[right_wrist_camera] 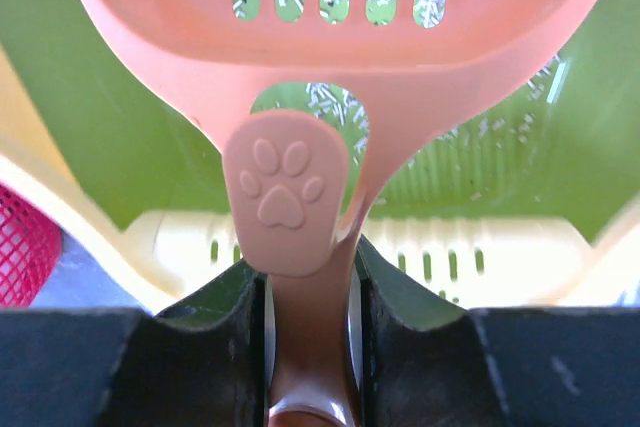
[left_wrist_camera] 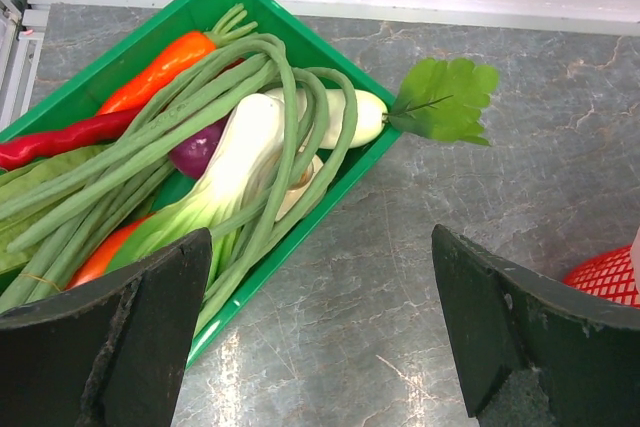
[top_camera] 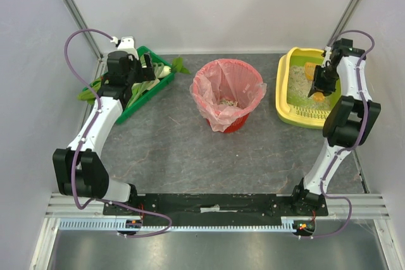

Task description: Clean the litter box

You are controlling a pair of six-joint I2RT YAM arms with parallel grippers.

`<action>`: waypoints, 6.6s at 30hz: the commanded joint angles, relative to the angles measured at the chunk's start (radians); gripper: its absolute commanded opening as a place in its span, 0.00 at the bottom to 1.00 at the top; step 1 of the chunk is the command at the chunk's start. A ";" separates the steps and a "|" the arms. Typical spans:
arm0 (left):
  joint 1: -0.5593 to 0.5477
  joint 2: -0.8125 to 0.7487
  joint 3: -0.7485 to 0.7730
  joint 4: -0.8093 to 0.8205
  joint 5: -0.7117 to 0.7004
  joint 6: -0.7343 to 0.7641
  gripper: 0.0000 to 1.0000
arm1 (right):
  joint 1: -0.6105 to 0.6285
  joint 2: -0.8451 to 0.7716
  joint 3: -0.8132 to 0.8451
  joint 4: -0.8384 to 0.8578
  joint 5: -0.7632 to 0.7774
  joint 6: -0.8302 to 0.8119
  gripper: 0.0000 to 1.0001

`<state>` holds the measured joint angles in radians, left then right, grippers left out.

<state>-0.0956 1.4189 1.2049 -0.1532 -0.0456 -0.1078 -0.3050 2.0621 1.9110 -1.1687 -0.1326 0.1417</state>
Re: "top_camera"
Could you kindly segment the orange litter scoop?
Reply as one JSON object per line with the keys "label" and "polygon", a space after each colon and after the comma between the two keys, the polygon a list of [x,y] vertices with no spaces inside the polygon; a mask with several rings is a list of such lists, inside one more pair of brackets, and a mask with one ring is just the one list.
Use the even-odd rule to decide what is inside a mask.
{"label": "orange litter scoop", "polygon": [[[316,68],[316,63],[305,63],[304,65],[304,74],[308,81],[313,81],[314,79],[314,72]],[[325,96],[322,93],[316,92],[312,95],[312,98],[315,102],[323,102],[325,100]]]}

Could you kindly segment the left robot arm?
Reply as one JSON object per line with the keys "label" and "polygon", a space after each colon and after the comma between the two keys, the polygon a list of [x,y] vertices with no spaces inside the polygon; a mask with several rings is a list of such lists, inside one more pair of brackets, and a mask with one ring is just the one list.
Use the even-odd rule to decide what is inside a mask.
{"label": "left robot arm", "polygon": [[90,116],[69,146],[56,149],[53,154],[61,194],[75,199],[87,197],[119,203],[134,200],[135,186],[112,179],[101,161],[101,152],[113,125],[132,97],[133,85],[155,79],[150,54],[139,58],[126,51],[108,54],[107,72],[101,79]]}

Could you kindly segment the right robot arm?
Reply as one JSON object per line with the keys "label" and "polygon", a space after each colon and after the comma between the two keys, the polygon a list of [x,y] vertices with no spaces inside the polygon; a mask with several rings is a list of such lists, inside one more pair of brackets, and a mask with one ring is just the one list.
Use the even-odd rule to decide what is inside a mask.
{"label": "right robot arm", "polygon": [[366,86],[366,55],[351,39],[341,38],[325,48],[323,63],[315,67],[308,95],[329,96],[338,83],[341,93],[323,125],[325,141],[320,155],[293,190],[291,209],[295,214],[323,211],[329,181],[346,156],[364,144],[381,112]]}

